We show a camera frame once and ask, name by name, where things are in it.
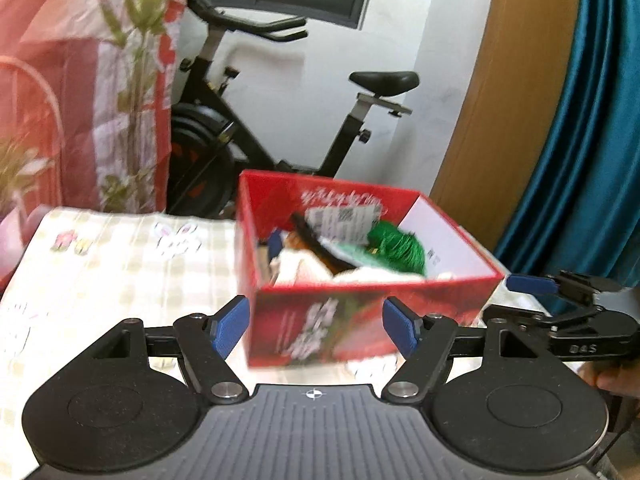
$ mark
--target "bike handlebar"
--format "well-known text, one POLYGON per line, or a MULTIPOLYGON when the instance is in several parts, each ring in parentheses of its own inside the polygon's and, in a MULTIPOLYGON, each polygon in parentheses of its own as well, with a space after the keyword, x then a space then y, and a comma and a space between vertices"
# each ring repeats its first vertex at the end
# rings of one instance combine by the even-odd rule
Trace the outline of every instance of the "bike handlebar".
POLYGON ((306 25, 306 18, 301 16, 285 18, 284 20, 276 20, 275 22, 259 23, 223 14, 216 10, 214 4, 210 0, 187 0, 187 5, 204 22, 232 32, 238 30, 240 32, 264 38, 265 40, 276 41, 279 43, 302 40, 308 36, 306 30, 300 30, 284 36, 273 34, 274 32, 304 27, 306 25))

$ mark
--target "plaid tablecloth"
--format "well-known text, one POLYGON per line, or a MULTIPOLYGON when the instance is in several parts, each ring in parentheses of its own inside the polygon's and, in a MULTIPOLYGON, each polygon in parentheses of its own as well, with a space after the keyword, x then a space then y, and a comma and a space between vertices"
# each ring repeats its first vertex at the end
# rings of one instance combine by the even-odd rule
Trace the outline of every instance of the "plaid tablecloth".
MULTIPOLYGON (((192 312, 213 314, 235 296, 234 232, 233 222, 161 214, 59 208, 45 217, 0 301, 0 479, 23 478, 37 466, 20 424, 26 400, 110 327, 127 317, 146 326, 171 325, 192 312), (174 234, 187 223, 195 226, 189 247, 167 250, 158 224, 174 234), (66 250, 52 250, 64 233, 75 240, 66 250), (76 253, 89 243, 85 255, 76 253)), ((532 297, 502 285, 490 302, 541 310, 532 297)), ((256 383, 372 383, 379 393, 401 358, 248 370, 238 345, 228 362, 249 390, 256 383)), ((479 364, 456 360, 452 376, 479 364)), ((175 360, 151 365, 181 378, 175 360)))

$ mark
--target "bike seat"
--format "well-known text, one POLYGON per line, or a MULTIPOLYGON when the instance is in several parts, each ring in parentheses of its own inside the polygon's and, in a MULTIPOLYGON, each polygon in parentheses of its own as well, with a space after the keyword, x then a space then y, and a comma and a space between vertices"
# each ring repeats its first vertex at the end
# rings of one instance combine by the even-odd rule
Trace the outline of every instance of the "bike seat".
POLYGON ((381 97, 393 97, 420 84, 415 72, 354 72, 349 80, 381 97))

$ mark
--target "white wall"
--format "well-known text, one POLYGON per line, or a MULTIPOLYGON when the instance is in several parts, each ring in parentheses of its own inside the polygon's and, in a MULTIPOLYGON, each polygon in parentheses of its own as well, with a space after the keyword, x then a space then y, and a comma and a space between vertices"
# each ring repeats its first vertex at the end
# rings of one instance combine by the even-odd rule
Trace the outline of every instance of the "white wall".
MULTIPOLYGON (((413 69, 420 42, 424 44, 430 1, 370 0, 362 30, 311 20, 309 38, 291 44, 228 33, 210 76, 215 79, 228 64, 241 70, 225 94, 236 113, 276 160, 318 166, 355 102, 358 87, 348 81, 349 74, 413 69)), ((230 13, 264 21, 280 18, 257 11, 230 13)), ((178 54, 195 56, 205 36, 204 24, 188 12, 178 54)), ((420 75, 428 83, 429 76, 420 75)), ((183 85, 184 76, 178 73, 174 96, 183 85)), ((338 176, 378 181, 397 124, 384 110, 372 110, 366 122, 372 139, 354 144, 338 176)))
POLYGON ((431 0, 415 71, 422 84, 404 101, 381 182, 429 193, 476 64, 491 0, 431 0))

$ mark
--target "qr code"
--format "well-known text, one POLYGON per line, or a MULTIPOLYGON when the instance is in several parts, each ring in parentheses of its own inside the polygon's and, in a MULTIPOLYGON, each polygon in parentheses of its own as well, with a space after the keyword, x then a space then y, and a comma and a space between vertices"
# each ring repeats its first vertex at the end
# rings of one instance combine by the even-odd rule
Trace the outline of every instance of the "qr code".
POLYGON ((338 222, 351 222, 353 220, 353 207, 341 207, 338 210, 338 222))
POLYGON ((311 222, 309 222, 309 223, 317 231, 318 229, 320 229, 322 227, 322 220, 323 219, 324 219, 324 210, 323 209, 317 209, 316 211, 313 212, 313 218, 312 218, 311 222))

